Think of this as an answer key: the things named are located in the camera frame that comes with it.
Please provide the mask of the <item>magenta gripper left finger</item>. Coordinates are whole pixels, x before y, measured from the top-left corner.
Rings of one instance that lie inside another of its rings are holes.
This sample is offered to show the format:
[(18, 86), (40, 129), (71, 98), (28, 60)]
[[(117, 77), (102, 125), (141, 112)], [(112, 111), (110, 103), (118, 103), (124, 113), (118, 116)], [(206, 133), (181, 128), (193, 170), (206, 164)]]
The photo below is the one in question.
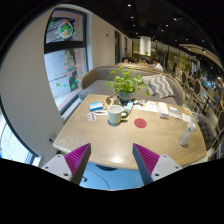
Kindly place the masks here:
[(91, 155), (91, 144), (87, 143), (79, 148), (71, 151), (64, 156), (67, 165), (72, 173), (71, 181), (76, 185), (79, 185), (89, 157)]

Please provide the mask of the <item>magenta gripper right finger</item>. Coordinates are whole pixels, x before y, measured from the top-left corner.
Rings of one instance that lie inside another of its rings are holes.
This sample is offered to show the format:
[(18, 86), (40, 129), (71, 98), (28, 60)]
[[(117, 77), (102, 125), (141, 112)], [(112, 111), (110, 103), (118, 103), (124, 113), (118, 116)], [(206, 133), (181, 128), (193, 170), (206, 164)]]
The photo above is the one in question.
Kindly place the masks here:
[(145, 148), (144, 146), (133, 144), (132, 153), (137, 163), (141, 178), (145, 185), (153, 182), (152, 172), (160, 158), (155, 152)]

